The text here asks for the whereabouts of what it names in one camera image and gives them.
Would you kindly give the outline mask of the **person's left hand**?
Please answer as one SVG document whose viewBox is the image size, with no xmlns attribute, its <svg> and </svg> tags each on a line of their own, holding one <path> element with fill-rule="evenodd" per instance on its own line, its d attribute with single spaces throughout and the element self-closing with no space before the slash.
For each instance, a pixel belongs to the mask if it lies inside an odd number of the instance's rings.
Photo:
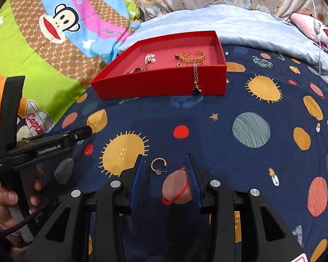
<svg viewBox="0 0 328 262">
<path fill-rule="evenodd" d="M 30 198 L 31 208 L 30 214 L 33 214 L 41 205 L 40 191 L 42 189 L 42 177 L 44 172 L 39 167 L 36 168 L 35 181 L 33 184 L 34 194 Z M 17 224 L 9 212 L 9 206 L 16 206 L 18 203 L 18 195 L 7 188 L 0 185 L 0 230 L 9 229 Z M 20 230 L 8 235 L 6 239 L 11 246 L 9 251 L 13 261 L 22 261 L 22 257 L 26 253 L 28 246 L 24 246 Z"/>
</svg>

